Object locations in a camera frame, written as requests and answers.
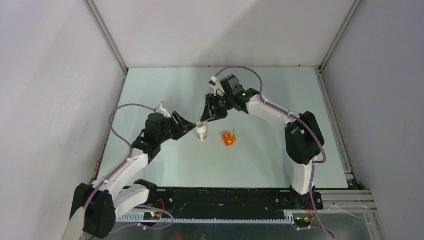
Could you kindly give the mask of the white pill bottle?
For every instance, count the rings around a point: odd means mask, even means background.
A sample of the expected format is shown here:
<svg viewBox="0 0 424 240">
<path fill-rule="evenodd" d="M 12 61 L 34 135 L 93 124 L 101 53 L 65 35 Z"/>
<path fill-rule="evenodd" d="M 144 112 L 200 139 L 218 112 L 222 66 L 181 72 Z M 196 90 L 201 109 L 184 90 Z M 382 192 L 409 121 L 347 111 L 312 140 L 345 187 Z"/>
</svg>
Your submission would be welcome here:
<svg viewBox="0 0 424 240">
<path fill-rule="evenodd" d="M 206 122 L 198 122 L 196 124 L 196 136 L 200 141 L 205 141 L 208 138 L 208 129 L 207 129 L 207 123 Z"/>
</svg>

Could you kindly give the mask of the orange pill organizer box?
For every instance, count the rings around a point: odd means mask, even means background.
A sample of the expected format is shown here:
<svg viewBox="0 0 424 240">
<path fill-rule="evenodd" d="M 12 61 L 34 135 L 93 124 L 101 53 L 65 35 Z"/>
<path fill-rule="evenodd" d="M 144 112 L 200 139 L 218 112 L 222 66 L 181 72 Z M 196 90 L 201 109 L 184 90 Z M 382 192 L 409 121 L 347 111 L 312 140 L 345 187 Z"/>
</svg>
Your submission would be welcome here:
<svg viewBox="0 0 424 240">
<path fill-rule="evenodd" d="M 223 140 L 226 147 L 233 146 L 234 143 L 236 142 L 236 139 L 237 139 L 236 135 L 231 134 L 230 132 L 226 132 L 226 133 L 222 134 L 222 140 Z"/>
</svg>

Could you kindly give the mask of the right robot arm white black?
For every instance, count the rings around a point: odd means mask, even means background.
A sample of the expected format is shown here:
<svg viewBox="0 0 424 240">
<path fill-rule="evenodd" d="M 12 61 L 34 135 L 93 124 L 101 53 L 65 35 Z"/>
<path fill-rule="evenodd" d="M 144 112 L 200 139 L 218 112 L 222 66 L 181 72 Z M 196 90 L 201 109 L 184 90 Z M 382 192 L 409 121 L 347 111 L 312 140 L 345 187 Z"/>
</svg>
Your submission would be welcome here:
<svg viewBox="0 0 424 240">
<path fill-rule="evenodd" d="M 225 119 L 230 110 L 259 117 L 284 130 L 286 152 L 294 161 L 291 204 L 304 209 L 311 202 L 309 192 L 314 187 L 313 164 L 322 153 L 325 140 L 315 115 L 289 111 L 265 98 L 253 88 L 244 89 L 231 74 L 221 80 L 212 76 L 209 86 L 213 92 L 205 96 L 202 122 Z"/>
</svg>

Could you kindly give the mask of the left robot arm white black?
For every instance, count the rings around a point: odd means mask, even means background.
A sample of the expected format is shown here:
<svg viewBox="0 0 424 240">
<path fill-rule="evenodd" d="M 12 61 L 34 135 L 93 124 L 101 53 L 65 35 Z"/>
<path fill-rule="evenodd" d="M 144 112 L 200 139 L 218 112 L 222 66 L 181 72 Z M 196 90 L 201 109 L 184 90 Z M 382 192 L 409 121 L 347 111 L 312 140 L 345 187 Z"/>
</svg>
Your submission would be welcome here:
<svg viewBox="0 0 424 240">
<path fill-rule="evenodd" d="M 149 114 L 145 128 L 130 144 L 128 156 L 102 178 L 91 184 L 81 183 L 75 189 L 62 239 L 78 240 L 83 233 L 103 239 L 112 232 L 116 221 L 133 208 L 156 206 L 158 194 L 151 190 L 149 182 L 134 183 L 127 190 L 124 187 L 153 161 L 163 143 L 177 141 L 196 127 L 175 111 Z"/>
</svg>

